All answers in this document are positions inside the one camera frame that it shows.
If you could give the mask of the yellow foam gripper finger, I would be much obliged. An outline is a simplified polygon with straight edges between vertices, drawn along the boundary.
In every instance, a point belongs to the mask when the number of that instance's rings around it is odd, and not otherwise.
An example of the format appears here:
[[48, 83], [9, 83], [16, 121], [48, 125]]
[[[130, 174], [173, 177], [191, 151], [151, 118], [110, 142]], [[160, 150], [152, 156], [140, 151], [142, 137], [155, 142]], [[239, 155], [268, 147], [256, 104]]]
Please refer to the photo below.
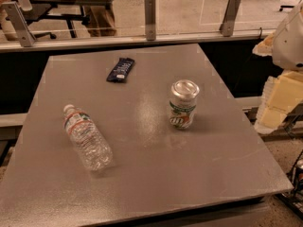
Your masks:
[[260, 134], [275, 131], [287, 115], [302, 102], [302, 72], [284, 70], [277, 78], [269, 77], [264, 84], [255, 130]]

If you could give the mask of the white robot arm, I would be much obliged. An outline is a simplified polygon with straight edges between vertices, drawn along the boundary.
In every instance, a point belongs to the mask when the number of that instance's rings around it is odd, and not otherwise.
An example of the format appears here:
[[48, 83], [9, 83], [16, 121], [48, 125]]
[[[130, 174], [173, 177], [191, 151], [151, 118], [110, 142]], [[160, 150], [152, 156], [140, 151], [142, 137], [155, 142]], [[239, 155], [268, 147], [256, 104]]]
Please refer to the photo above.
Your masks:
[[303, 101], [303, 3], [299, 2], [276, 31], [257, 44], [253, 53], [271, 56], [283, 72], [267, 78], [258, 107], [255, 130], [275, 131], [287, 115]]

